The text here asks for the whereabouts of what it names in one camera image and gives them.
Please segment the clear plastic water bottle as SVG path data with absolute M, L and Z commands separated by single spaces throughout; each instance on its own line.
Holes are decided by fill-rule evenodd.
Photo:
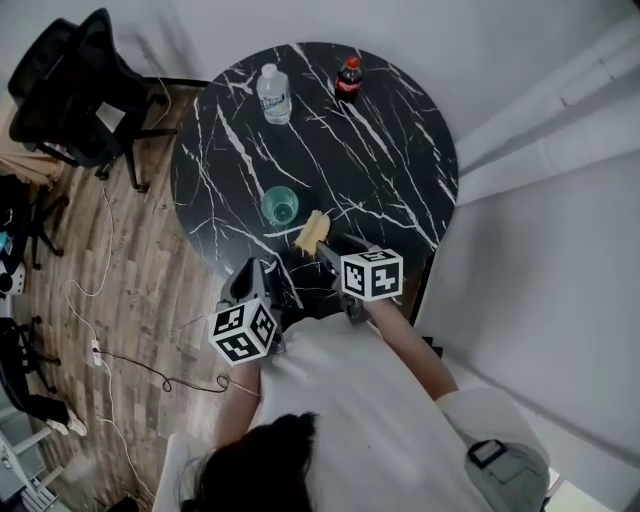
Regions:
M 256 92 L 266 121 L 274 125 L 289 123 L 292 113 L 290 82 L 288 76 L 276 64 L 261 68 Z

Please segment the black chair with bags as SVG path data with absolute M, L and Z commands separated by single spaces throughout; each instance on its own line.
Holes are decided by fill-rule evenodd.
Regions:
M 0 233 L 4 232 L 11 239 L 11 251 L 0 249 L 0 262 L 5 270 L 12 274 L 24 260 L 28 239 L 31 239 L 32 268 L 39 270 L 37 262 L 38 241 L 41 240 L 57 256 L 62 257 L 64 250 L 56 248 L 45 232 L 45 221 L 59 208 L 64 209 L 70 203 L 67 196 L 61 195 L 48 207 L 44 200 L 49 189 L 42 185 L 34 202 L 29 199 L 30 188 L 15 175 L 0 176 Z

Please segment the yellow sponge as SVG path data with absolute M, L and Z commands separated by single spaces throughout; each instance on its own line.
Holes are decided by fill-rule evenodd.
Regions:
M 304 254 L 314 256 L 317 251 L 317 243 L 326 240 L 330 226 L 331 220 L 327 214 L 319 210 L 313 210 L 295 239 L 294 246 Z

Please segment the person's left forearm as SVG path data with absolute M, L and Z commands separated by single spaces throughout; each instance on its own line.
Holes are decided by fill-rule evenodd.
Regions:
M 260 373 L 257 360 L 231 368 L 214 429 L 215 449 L 238 441 L 249 431 L 261 401 Z

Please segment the white insulated wall pipe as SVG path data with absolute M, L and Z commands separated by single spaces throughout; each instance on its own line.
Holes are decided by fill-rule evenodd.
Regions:
M 640 159 L 640 19 L 606 33 L 462 138 L 457 203 Z

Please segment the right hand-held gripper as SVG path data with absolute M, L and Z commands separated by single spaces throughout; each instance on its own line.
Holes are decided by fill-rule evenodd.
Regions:
M 365 304 L 403 294 L 403 258 L 351 234 L 335 234 L 317 244 L 317 255 L 339 278 L 339 295 L 352 324 L 369 318 Z

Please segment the black swivel chair base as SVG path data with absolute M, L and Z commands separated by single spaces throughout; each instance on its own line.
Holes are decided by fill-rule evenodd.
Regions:
M 27 374 L 35 372 L 48 392 L 57 393 L 57 388 L 47 382 L 40 363 L 60 366 L 61 360 L 42 355 L 35 348 L 36 326 L 41 322 L 40 316 L 22 325 L 11 317 L 0 317 L 0 385 L 10 403 L 27 414 L 33 409 Z

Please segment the white rack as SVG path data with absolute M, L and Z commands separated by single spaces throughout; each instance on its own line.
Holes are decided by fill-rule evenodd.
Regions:
M 61 472 L 46 473 L 39 443 L 52 433 L 34 431 L 28 416 L 12 408 L 0 411 L 0 503 L 17 499 L 27 512 L 48 512 L 57 501 L 47 485 Z

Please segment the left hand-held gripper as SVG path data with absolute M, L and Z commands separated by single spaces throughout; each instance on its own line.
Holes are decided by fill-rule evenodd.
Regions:
M 230 366 L 275 352 L 282 330 L 267 302 L 260 298 L 266 296 L 265 273 L 255 257 L 248 258 L 226 280 L 220 301 L 240 304 L 210 318 L 209 343 Z

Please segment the person's right forearm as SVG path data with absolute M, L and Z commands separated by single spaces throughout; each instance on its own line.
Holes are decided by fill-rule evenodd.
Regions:
M 458 390 L 446 365 L 392 301 L 368 302 L 365 309 L 386 344 L 434 401 Z

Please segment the white round device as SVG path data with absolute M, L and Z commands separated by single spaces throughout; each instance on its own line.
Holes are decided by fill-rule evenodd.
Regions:
M 26 267 L 20 262 L 16 269 L 10 272 L 0 261 L 0 298 L 18 296 L 24 292 L 26 284 Z

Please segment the green textured plastic cup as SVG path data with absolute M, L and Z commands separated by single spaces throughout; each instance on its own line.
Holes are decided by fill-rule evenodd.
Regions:
M 298 210 L 298 197 L 286 186 L 271 187 L 261 200 L 262 214 L 274 226 L 289 225 L 295 220 Z

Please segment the beige cardboard sheets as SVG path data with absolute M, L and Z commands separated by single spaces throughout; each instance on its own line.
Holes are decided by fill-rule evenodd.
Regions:
M 59 180 L 65 164 L 42 152 L 31 152 L 9 136 L 17 107 L 8 93 L 0 100 L 0 174 L 13 174 L 20 181 L 51 187 Z

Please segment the black mesh office chair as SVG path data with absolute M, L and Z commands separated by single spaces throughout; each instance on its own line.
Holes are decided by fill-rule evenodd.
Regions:
M 133 189 L 139 181 L 134 145 L 174 136 L 176 130 L 145 125 L 149 110 L 169 107 L 166 89 L 154 92 L 148 78 L 134 71 L 118 52 L 106 8 L 82 23 L 54 20 L 24 54 L 8 82 L 16 106 L 10 139 L 31 152 L 94 170 L 100 180 L 124 158 Z

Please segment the person's white shirt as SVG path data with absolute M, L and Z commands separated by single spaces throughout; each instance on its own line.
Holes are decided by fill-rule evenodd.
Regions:
M 174 438 L 153 512 L 541 512 L 549 457 L 512 399 L 434 401 L 376 324 L 307 318 L 257 360 L 249 431 L 215 449 Z M 485 469 L 467 451 L 496 439 Z

